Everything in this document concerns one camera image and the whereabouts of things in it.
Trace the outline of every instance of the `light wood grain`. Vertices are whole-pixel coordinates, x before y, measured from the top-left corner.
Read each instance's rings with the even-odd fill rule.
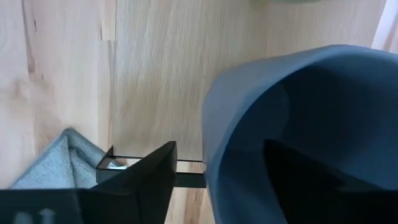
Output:
[[[370,47],[384,3],[119,0],[116,153],[144,156],[176,140],[179,158],[201,159],[201,103],[217,74],[323,45]]]
[[[192,162],[188,171],[203,173],[203,164]],[[205,189],[187,189],[186,197],[183,223],[199,224],[203,222],[204,217],[206,217],[206,223],[215,222],[211,205],[206,202],[209,195]]]
[[[103,12],[107,0],[26,2],[38,148],[73,127],[106,150],[113,69],[113,43],[101,40],[112,29],[104,26],[111,24]]]
[[[100,0],[97,2],[101,12],[101,40],[116,38],[116,0]]]
[[[22,4],[0,1],[0,187],[35,157]]]

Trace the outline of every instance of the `black plastic object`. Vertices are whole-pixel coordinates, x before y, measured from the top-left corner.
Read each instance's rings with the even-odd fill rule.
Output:
[[[105,154],[102,160],[99,162],[96,168],[96,179],[97,183],[102,183],[115,175],[120,174],[123,170],[109,169],[109,163],[113,159],[124,158],[124,159],[142,159],[142,157],[134,156],[115,156],[113,154],[113,147]],[[202,161],[189,161],[189,160],[177,160],[184,162],[199,162]],[[206,181],[203,173],[188,173],[188,172],[177,172],[175,176],[174,187],[186,187],[186,188],[206,188]]]
[[[164,223],[176,165],[170,141],[92,189],[0,190],[0,223]]]
[[[264,161],[290,224],[398,223],[397,191],[344,174],[272,140],[265,143]]]

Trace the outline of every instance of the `wooden surface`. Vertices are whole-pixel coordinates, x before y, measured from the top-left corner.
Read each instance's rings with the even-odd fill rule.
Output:
[[[0,187],[70,126],[118,154],[176,140],[201,159],[201,101],[220,71],[328,44],[398,53],[397,12],[398,0],[0,0]],[[214,223],[207,192],[175,189],[166,223]]]
[[[330,44],[370,47],[385,1],[118,0],[114,146],[144,156],[169,140],[201,159],[201,103],[221,71]]]

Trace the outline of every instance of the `black bracket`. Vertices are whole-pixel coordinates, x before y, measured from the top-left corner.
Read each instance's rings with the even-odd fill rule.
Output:
[[[121,169],[109,169],[108,166],[111,161],[120,159],[143,159],[143,157],[133,157],[133,156],[115,156],[113,153],[113,146],[107,151],[105,156],[99,162],[96,167],[96,181],[98,184],[108,180],[115,175],[118,175],[123,170]],[[191,161],[179,159],[178,162],[199,162],[202,161]],[[190,173],[190,172],[176,172],[174,187],[186,187],[186,188],[206,188],[205,177],[203,173]]]

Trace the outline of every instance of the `gray cloth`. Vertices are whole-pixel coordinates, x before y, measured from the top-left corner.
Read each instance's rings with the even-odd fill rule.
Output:
[[[90,188],[105,153],[72,128],[62,132],[43,155],[11,185],[12,189]]]

